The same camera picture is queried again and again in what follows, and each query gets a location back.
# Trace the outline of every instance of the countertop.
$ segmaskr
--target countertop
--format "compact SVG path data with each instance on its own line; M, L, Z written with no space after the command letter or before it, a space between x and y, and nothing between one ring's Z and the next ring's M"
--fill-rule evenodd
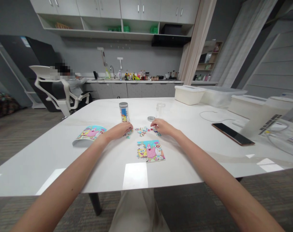
M120 81L119 79L104 79L104 80L95 80L89 79L87 83L140 83L140 84L168 84L168 83L184 83L184 81ZM217 84L218 82L208 82L208 81L192 81L192 84Z

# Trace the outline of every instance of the hand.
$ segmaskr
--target hand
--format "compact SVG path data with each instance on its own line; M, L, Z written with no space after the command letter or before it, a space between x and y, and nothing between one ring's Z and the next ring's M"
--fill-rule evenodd
M177 131L176 128L174 128L172 125L170 125L168 122L166 122L163 119L155 119L152 123L151 123L151 127L155 126L155 129L161 133L161 134L167 134L172 136L172 134L174 132Z
M108 141L111 141L121 138L132 129L133 125L130 122L121 122L120 124L117 124L116 126L103 133L102 136L107 138Z

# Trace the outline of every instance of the range hood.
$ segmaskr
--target range hood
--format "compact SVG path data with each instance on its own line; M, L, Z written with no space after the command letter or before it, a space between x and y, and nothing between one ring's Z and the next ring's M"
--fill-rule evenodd
M183 47L191 39L189 36L156 34L152 39L152 47Z

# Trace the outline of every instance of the pants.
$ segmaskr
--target pants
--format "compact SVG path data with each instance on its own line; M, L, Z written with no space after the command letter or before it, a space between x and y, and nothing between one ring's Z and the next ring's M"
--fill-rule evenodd
M121 192L109 232L170 232L154 198L154 189Z

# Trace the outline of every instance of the white plastic bin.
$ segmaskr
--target white plastic bin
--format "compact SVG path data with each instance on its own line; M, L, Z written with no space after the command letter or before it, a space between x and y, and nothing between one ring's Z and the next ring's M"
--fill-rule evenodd
M175 86L175 99L186 105L194 105L200 102L205 89L189 85Z
M201 103L214 107L227 107L231 102L232 95L244 95L247 90L230 89L221 86L205 86L206 89Z
M251 119L266 101L266 98L250 95L233 95L228 110L242 117Z

